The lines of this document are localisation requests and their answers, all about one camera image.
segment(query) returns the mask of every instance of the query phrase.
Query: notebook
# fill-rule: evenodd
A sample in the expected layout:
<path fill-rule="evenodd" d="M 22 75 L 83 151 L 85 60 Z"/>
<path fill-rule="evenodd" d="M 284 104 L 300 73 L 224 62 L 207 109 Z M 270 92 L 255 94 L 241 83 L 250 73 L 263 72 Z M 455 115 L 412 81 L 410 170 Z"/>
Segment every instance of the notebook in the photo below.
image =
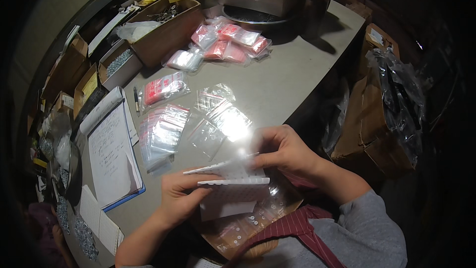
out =
<path fill-rule="evenodd" d="M 132 148 L 137 132 L 128 126 L 128 112 L 122 89 L 116 87 L 80 125 L 88 137 L 98 206 L 105 212 L 145 191 Z"/>

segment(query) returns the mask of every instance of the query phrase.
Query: paper sheet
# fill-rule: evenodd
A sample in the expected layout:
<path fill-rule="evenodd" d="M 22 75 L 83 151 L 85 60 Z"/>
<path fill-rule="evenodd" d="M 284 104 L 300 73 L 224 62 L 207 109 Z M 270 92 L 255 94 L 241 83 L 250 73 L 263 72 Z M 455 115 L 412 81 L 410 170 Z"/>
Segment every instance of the paper sheet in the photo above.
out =
<path fill-rule="evenodd" d="M 99 238 L 99 218 L 101 215 L 101 209 L 99 209 L 98 201 L 96 201 L 87 185 L 83 186 L 81 190 L 80 215 L 94 235 Z"/>
<path fill-rule="evenodd" d="M 137 191 L 136 176 L 129 160 L 132 146 L 123 104 L 96 127 L 88 144 L 94 188 L 101 209 Z"/>
<path fill-rule="evenodd" d="M 92 109 L 88 116 L 81 122 L 80 124 L 80 131 L 82 134 L 88 136 L 92 130 L 103 120 L 104 116 L 106 116 L 117 104 L 124 99 L 125 102 L 125 110 L 126 110 L 126 122 L 127 127 L 129 129 L 129 136 L 134 146 L 139 141 L 139 136 L 137 134 L 137 130 L 134 127 L 134 121 L 132 120 L 132 115 L 130 113 L 129 105 L 127 103 L 127 98 L 123 94 L 123 91 L 120 87 L 114 88 L 111 92 L 108 93 L 99 103 L 97 106 Z"/>
<path fill-rule="evenodd" d="M 226 178 L 197 182 L 198 186 L 213 188 L 211 194 L 200 203 L 202 221 L 252 212 L 256 201 L 268 193 L 269 178 L 266 177 L 263 169 L 247 168 L 249 159 L 254 155 L 183 173 L 184 175 L 215 174 Z"/>
<path fill-rule="evenodd" d="M 200 203 L 202 221 L 227 217 L 230 215 L 249 213 L 255 209 L 256 201 L 251 202 L 226 202 L 205 201 Z"/>
<path fill-rule="evenodd" d="M 119 227 L 101 210 L 99 219 L 99 240 L 114 256 L 119 237 Z"/>
<path fill-rule="evenodd" d="M 221 265 L 214 264 L 210 261 L 205 259 L 195 258 L 194 256 L 190 256 L 187 261 L 186 268 L 220 268 Z"/>
<path fill-rule="evenodd" d="M 107 214 L 99 209 L 98 202 L 87 185 L 83 186 L 81 191 L 80 215 L 104 247 L 115 256 L 117 247 L 124 240 L 124 234 Z"/>
<path fill-rule="evenodd" d="M 119 87 L 114 88 L 108 93 L 88 116 L 81 122 L 80 131 L 88 136 L 92 130 L 101 122 L 101 120 L 122 100 L 122 94 Z"/>

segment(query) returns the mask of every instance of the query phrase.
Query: person's right hand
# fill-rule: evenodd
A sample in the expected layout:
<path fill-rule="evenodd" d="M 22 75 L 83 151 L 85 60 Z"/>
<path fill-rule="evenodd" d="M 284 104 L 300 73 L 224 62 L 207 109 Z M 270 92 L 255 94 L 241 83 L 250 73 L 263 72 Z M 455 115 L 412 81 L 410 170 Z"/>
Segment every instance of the person's right hand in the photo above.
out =
<path fill-rule="evenodd" d="M 301 140 L 289 125 L 258 128 L 253 134 L 255 168 L 278 167 L 283 171 L 302 178 L 309 178 L 323 159 Z"/>

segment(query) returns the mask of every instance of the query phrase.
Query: white plastic bag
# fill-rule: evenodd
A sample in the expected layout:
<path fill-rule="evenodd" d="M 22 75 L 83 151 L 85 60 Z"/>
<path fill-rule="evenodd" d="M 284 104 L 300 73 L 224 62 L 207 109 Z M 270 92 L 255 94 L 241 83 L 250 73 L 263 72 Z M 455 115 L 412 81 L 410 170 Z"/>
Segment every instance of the white plastic bag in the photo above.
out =
<path fill-rule="evenodd" d="M 160 23 L 157 21 L 126 23 L 118 27 L 117 35 L 122 39 L 127 39 L 130 43 L 134 43 L 159 26 Z"/>

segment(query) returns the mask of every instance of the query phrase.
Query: yellow label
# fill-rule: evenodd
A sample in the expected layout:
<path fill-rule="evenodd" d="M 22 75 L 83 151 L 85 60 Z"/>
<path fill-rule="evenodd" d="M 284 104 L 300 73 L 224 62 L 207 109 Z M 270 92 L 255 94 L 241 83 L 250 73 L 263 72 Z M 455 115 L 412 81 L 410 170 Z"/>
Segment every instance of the yellow label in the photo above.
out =
<path fill-rule="evenodd" d="M 90 97 L 94 89 L 96 89 L 97 87 L 98 87 L 98 75 L 94 73 L 92 77 L 89 78 L 88 82 L 82 89 L 84 93 L 83 103 L 85 103 L 88 100 L 88 98 Z"/>

